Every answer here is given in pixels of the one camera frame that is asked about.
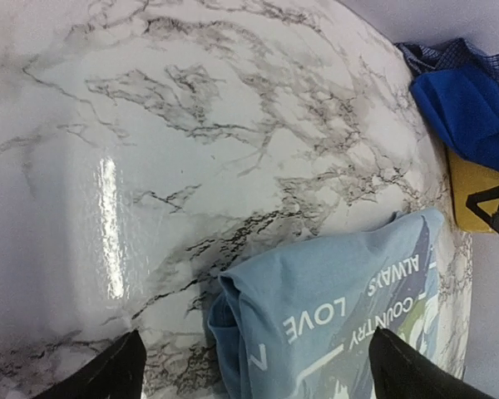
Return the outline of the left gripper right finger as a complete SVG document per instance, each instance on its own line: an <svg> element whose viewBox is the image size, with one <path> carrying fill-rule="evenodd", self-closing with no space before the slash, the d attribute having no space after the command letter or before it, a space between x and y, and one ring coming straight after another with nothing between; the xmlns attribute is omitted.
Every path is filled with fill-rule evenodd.
<svg viewBox="0 0 499 399"><path fill-rule="evenodd" d="M385 399L487 399L489 396L444 372L386 328L368 347L375 396Z"/></svg>

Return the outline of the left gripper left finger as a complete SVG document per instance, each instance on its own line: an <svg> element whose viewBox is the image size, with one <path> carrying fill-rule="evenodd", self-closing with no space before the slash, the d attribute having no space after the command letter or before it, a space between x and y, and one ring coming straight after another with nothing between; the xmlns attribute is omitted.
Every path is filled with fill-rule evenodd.
<svg viewBox="0 0 499 399"><path fill-rule="evenodd" d="M132 398L140 399L146 365L146 348L134 330L79 371L36 396L36 399Z"/></svg>

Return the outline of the light blue t-shirt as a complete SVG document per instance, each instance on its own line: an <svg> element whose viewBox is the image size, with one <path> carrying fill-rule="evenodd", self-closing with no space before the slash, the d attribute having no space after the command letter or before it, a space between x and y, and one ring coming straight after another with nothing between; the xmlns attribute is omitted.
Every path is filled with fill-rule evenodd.
<svg viewBox="0 0 499 399"><path fill-rule="evenodd" d="M437 357L437 209L272 249L221 273L208 326L232 398L372 398L379 328Z"/></svg>

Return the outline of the blue patterned button shirt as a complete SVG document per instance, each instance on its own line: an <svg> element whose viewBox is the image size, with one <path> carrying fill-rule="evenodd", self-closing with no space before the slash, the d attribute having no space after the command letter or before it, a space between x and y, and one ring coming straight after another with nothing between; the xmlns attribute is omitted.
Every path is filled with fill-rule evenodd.
<svg viewBox="0 0 499 399"><path fill-rule="evenodd" d="M465 38L452 39L434 47L416 42L399 42L395 46L415 76L471 63L499 86L499 53L488 55Z"/></svg>

